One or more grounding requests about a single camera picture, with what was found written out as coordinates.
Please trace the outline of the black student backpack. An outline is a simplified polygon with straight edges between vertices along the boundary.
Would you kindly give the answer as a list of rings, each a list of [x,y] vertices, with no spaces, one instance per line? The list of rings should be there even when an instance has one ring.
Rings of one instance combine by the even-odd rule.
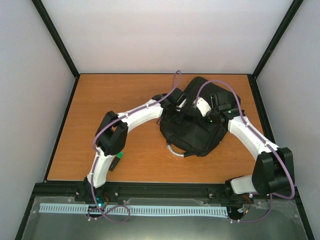
[[[204,157],[220,144],[228,130],[220,124],[208,122],[200,111],[193,107],[197,98],[203,98],[212,108],[210,97],[220,92],[227,92],[232,106],[236,107],[234,96],[237,95],[197,76],[183,90],[186,96],[186,103],[181,109],[185,114],[183,122],[181,124],[165,123],[165,111],[163,112],[159,122],[160,132],[172,154],[183,158]]]

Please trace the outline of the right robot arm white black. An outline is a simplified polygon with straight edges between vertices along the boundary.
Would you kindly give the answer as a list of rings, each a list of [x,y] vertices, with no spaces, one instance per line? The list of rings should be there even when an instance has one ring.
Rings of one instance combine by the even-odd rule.
[[[227,92],[218,92],[210,96],[212,109],[206,113],[210,122],[217,123],[237,137],[255,160],[251,175],[229,180],[233,194],[258,193],[260,195],[280,195],[280,191],[290,189],[295,196],[293,153],[287,147],[280,148],[260,133],[245,116],[237,96],[233,97],[233,107]]]

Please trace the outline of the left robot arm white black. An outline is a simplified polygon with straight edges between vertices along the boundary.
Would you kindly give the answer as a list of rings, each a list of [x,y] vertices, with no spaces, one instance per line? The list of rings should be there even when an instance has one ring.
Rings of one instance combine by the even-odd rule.
[[[168,94],[159,94],[146,103],[120,113],[109,111],[105,114],[93,139],[92,148],[95,151],[94,161],[87,180],[90,186],[86,195],[92,201],[103,198],[107,173],[112,161],[126,145],[127,135],[134,128],[153,119],[160,118],[165,110],[181,109],[186,103],[186,95],[179,88]]]

